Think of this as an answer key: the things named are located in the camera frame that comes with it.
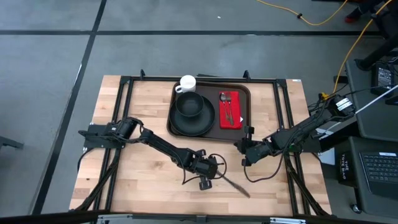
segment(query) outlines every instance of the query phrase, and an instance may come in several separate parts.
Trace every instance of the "coffee mug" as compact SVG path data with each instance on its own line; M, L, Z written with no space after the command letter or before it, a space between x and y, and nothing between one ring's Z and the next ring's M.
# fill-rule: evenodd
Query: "coffee mug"
M180 80L180 85L175 87L177 93L186 93L196 90L197 81L191 75L184 75Z

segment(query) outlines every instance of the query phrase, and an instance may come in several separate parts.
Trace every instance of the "white cable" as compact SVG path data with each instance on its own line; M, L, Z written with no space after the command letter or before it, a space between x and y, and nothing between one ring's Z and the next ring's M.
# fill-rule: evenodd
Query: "white cable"
M371 104L373 104L374 102L376 102L377 100L379 100L380 98L382 98L383 96L387 95L388 93L390 93L391 91L394 91L396 88L398 88L398 85L394 86L393 88L391 88L390 90L388 90L387 92L381 94L380 96L378 96L376 99L370 101L368 104L366 104L364 107L362 107L361 109L357 110L355 112L355 114L358 114L359 112L361 112L362 110L365 110L365 108L367 108L368 106L370 106ZM326 129L326 131L324 131L323 133L320 134L325 134L327 131L329 131L330 129L336 127L337 125L341 124L341 122L337 122L336 124L332 125L330 128Z

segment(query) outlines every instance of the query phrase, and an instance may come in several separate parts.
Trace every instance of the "butcher block tabletop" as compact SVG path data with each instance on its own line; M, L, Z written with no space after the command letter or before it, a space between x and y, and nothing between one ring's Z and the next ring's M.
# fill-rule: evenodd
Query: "butcher block tabletop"
M111 121L119 75L105 75L95 106L95 124ZM182 185L183 170L170 158L144 144L127 144L121 151L116 184L112 201L112 212L126 213L170 213L243 216L291 216L289 188L284 163L272 179L257 183L246 180L241 159L244 157L231 142L206 141L176 138L166 128L172 87L175 82L134 81L128 116L140 119L144 126L177 147L188 147L195 151L205 149L206 153L217 153L225 157L228 165L226 177L244 187L251 195L246 198L225 180L212 180L209 190L199 189L199 179ZM255 127L254 140L275 132L278 119L272 84L234 83L246 86L251 92L251 125ZM287 80L294 123L308 117L303 86L300 80ZM126 97L127 85L122 101ZM281 98L284 123L287 124L282 89ZM124 103L121 104L121 118ZM90 194L98 182L104 149L94 149L81 161L70 208L76 208ZM276 170L280 157L268 156L251 167L248 175L252 179L270 176ZM315 156L301 154L305 184L322 208L330 213L330 204L323 180L321 165ZM187 172L187 178L194 174ZM104 209L108 184L104 187L100 209ZM299 211L302 213L302 199L296 186Z

